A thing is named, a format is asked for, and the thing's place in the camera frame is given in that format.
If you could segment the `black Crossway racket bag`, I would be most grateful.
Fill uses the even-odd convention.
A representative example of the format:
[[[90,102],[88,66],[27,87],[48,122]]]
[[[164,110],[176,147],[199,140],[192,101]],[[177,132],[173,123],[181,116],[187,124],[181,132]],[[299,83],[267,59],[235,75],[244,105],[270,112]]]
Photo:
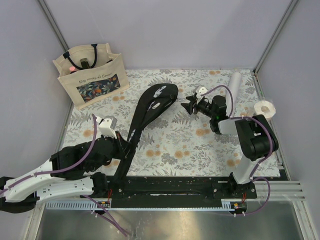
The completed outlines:
[[[139,98],[128,131],[127,140],[116,132],[114,159],[120,163],[112,181],[122,184],[130,169],[144,129],[166,111],[178,98],[178,87],[172,83],[159,83],[149,87]]]

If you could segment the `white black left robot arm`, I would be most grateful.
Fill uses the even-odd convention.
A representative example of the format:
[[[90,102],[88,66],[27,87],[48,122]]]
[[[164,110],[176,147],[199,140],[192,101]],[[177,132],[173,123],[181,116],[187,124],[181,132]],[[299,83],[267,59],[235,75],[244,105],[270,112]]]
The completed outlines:
[[[126,156],[129,143],[121,136],[101,136],[95,141],[67,146],[50,159],[20,177],[0,179],[0,209],[19,214],[36,204],[66,197],[105,198],[109,186],[104,173],[112,159]]]

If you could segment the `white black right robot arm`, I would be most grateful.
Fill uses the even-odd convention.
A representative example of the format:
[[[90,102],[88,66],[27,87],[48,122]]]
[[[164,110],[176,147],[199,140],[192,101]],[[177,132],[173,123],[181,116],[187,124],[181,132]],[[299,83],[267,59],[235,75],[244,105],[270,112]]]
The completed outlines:
[[[180,105],[188,114],[198,112],[210,118],[209,125],[217,135],[235,135],[238,138],[242,157],[240,164],[229,175],[227,191],[233,198],[239,198],[249,187],[259,165],[278,150],[279,142],[264,115],[253,117],[227,116],[226,98],[221,95],[213,97],[211,102],[196,95],[188,96],[188,103]]]

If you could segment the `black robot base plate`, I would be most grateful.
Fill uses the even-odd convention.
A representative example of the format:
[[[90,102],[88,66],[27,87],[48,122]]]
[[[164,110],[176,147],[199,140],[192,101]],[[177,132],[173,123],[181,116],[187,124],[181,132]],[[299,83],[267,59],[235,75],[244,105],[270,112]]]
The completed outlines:
[[[249,187],[236,193],[228,190],[229,177],[203,177],[203,176],[126,176],[122,184],[113,182],[113,176],[99,176],[93,181],[93,193],[89,197],[94,199],[105,199],[108,195],[116,198],[130,194],[163,194],[163,193],[200,193],[206,194],[210,189],[223,181],[221,192],[228,197],[239,197],[245,194],[254,183],[250,182]]]

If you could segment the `white shuttlecock tube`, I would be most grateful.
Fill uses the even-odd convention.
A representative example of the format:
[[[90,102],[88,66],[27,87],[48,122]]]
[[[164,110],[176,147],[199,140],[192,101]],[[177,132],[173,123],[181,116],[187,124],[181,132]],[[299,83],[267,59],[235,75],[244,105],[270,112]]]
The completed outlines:
[[[228,89],[230,90],[231,94],[229,91],[226,91],[226,114],[228,116],[232,116],[235,110],[236,102],[237,102],[237,97],[239,95],[239,90],[242,82],[242,74],[239,72],[234,72],[229,80],[228,83]]]

